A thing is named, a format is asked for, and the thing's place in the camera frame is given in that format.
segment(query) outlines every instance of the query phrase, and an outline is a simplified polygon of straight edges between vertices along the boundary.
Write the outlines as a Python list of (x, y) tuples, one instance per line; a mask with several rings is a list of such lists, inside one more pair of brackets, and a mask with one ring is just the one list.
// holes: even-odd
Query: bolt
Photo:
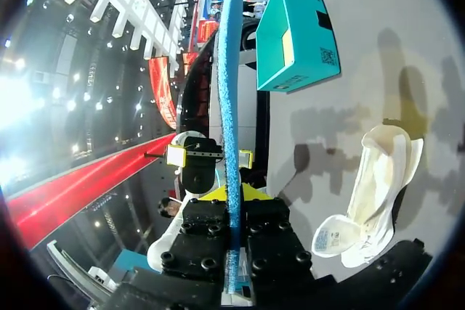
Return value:
[(267, 260), (260, 258), (260, 259), (255, 259), (252, 261), (252, 269), (260, 271), (263, 270), (267, 265)]
[(291, 228), (291, 223), (289, 223), (288, 221), (282, 221), (279, 223), (278, 226), (281, 230), (288, 230), (289, 228)]
[(221, 232), (222, 226), (218, 224), (213, 224), (209, 225), (209, 233), (212, 235), (217, 235), (219, 232)]
[(252, 234), (258, 234), (259, 232), (261, 232), (262, 229), (263, 229), (262, 225), (254, 224), (250, 227), (250, 232)]
[(187, 234), (189, 231), (192, 230), (192, 224), (191, 223), (183, 223), (181, 225), (181, 231), (184, 233), (184, 234)]
[(302, 252), (297, 253), (296, 259), (299, 263), (307, 263), (312, 259), (312, 255), (310, 254), (310, 252), (304, 250)]
[(201, 266), (203, 270), (210, 272), (211, 270), (218, 267), (218, 263), (213, 258), (204, 258), (202, 259)]
[(174, 255), (171, 252), (163, 252), (160, 257), (163, 266), (170, 266), (174, 263), (175, 260)]

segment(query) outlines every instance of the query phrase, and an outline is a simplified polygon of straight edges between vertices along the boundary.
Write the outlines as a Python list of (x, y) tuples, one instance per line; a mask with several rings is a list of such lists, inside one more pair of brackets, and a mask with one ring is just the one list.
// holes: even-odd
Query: person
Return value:
[(162, 217), (171, 219), (171, 223), (161, 237), (148, 248), (147, 262), (153, 270), (163, 271), (160, 255), (168, 251), (173, 245), (182, 226), (182, 210), (193, 197), (193, 194), (186, 192), (182, 203), (172, 197), (164, 197), (160, 200), (158, 212)]
[(242, 13), (244, 16), (247, 17), (254, 17), (255, 7), (265, 5), (264, 2), (262, 3), (253, 3), (251, 1), (244, 1), (242, 3)]
[(173, 218), (179, 212), (181, 203), (170, 197), (164, 197), (158, 203), (158, 213), (165, 218)]

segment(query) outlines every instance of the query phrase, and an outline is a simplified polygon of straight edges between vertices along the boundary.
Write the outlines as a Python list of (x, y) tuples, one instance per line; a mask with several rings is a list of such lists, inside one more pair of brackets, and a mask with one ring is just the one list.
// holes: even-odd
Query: label on box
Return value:
[(288, 29), (282, 37), (283, 41), (283, 53), (284, 53), (284, 65), (291, 65), (294, 63), (294, 47), (292, 46), (291, 30)]

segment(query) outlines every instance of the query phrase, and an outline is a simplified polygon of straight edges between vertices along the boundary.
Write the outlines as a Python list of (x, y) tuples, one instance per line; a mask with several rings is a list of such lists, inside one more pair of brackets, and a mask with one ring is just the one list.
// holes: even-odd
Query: yellow part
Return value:
[(166, 163), (184, 168), (186, 166), (186, 149), (182, 145), (168, 144)]
[(292, 45), (292, 35), (291, 30), (288, 29), (283, 37), (283, 53), (284, 53), (284, 65), (291, 65), (294, 63), (294, 47)]
[(245, 168), (251, 169), (252, 165), (253, 165), (253, 162), (254, 162), (254, 154), (253, 154), (253, 152), (250, 151), (250, 150), (239, 150), (239, 152), (242, 152), (243, 154), (248, 154), (248, 165), (247, 166), (239, 165), (239, 167), (245, 167)]
[[(252, 201), (253, 199), (259, 200), (272, 200), (272, 197), (260, 192), (259, 190), (251, 187), (246, 183), (242, 183), (242, 191), (244, 193), (244, 200), (245, 201)], [(226, 201), (226, 185), (216, 189), (214, 192), (207, 194), (200, 198), (199, 200), (211, 201), (213, 199), (217, 199), (219, 201)]]

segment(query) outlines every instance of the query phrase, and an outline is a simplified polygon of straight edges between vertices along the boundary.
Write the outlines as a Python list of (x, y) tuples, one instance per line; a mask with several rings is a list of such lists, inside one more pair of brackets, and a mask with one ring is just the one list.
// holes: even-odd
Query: red stripe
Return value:
[(116, 153), (35, 187), (7, 205), (27, 248), (33, 248), (61, 224), (156, 158), (174, 134)]

